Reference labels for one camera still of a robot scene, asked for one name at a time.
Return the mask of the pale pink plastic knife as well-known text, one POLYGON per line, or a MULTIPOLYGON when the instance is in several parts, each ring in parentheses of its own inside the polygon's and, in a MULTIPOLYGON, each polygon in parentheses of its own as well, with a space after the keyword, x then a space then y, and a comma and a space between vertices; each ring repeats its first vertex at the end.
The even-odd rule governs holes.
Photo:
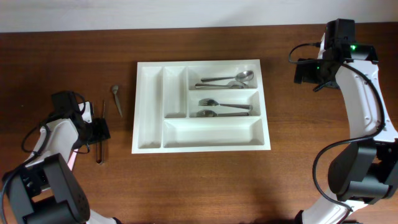
POLYGON ((75 165, 75 161, 76 161, 77 154, 78 154, 78 149, 72 150, 72 152, 71 152, 71 154, 70 154, 70 157, 69 157, 69 160, 68 160, 68 162, 67 162, 67 166, 68 166, 68 168, 69 168, 71 171, 73 170, 73 167, 74 167, 74 165, 75 165))

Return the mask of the small dark steel teaspoon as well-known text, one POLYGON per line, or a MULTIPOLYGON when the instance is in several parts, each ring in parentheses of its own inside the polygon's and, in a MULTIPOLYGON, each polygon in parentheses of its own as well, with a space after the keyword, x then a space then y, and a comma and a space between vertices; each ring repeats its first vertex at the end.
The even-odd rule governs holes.
POLYGON ((119 101, 119 97, 118 97, 119 86, 118 85, 113 85, 111 90, 112 90, 113 95, 114 95, 114 100, 115 100, 115 104, 116 104, 116 107, 118 109, 119 115, 123 118, 123 112, 122 112, 120 101, 119 101))

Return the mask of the large steel spoon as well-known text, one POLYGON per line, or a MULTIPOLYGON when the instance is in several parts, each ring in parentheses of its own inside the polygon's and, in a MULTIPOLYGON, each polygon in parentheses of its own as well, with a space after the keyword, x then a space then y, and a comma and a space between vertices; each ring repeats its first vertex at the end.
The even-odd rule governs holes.
POLYGON ((202 78, 202 82, 215 82, 220 80, 230 80, 233 79, 237 82, 247 82, 254 78, 254 72, 252 70, 246 70, 243 72, 238 73, 232 77, 216 77, 216 78, 202 78))
POLYGON ((244 89, 249 88, 249 86, 243 82, 231 81, 226 85, 215 85, 215 84, 206 84, 206 83, 197 83, 195 85, 196 89, 200 88, 229 88, 229 89, 244 89))

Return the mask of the steel fork with curved handle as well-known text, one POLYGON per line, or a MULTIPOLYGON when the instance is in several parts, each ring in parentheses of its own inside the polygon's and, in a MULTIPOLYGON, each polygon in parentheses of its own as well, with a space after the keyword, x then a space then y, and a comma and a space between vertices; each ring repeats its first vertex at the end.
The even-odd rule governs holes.
POLYGON ((211 118, 211 117, 232 117, 232 116, 249 116, 248 112, 239 113, 216 113, 212 110, 201 110, 196 113, 199 118, 211 118))

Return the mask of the steel fork with wide tines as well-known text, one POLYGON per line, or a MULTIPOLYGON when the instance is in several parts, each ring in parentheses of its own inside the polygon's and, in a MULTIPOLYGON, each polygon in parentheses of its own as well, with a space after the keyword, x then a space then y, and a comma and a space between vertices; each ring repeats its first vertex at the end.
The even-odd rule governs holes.
POLYGON ((199 106, 225 106, 230 108, 239 108, 243 110, 252 110, 252 105, 237 105, 237 104, 226 104, 226 103, 219 103, 216 100, 207 98, 198 101, 199 106))

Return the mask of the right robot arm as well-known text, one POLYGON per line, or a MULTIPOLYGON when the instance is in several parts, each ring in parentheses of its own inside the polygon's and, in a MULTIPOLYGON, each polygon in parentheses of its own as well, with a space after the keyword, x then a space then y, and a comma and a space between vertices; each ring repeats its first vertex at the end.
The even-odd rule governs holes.
POLYGON ((341 90, 349 139, 324 147, 312 165, 321 197, 295 217, 296 223, 344 223, 355 211, 391 198, 397 190, 397 131, 379 86, 379 59, 372 45, 355 39, 355 22, 327 23, 317 58, 289 60, 294 82, 341 90))

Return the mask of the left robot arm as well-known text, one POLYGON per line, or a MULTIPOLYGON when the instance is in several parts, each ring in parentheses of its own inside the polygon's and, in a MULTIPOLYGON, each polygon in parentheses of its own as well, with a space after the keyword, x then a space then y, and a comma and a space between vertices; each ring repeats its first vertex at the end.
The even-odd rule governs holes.
POLYGON ((1 198, 8 199, 16 222, 119 223, 90 208, 88 199, 68 166, 80 148, 108 140, 104 118, 93 117, 89 101, 79 93, 54 93, 54 110, 33 128, 39 139, 29 157, 2 178, 1 198))

